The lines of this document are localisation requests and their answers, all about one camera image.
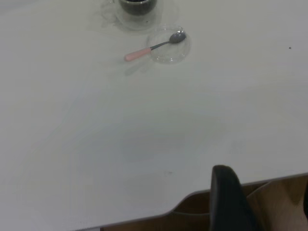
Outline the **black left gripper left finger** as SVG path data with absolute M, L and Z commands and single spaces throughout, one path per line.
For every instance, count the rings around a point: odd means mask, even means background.
M 260 231 L 259 224 L 232 168 L 212 168 L 210 188 L 210 229 L 212 231 Z

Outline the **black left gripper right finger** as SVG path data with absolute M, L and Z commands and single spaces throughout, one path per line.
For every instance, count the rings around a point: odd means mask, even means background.
M 306 184 L 304 197 L 303 197 L 303 211 L 306 217 L 308 217 L 308 183 Z

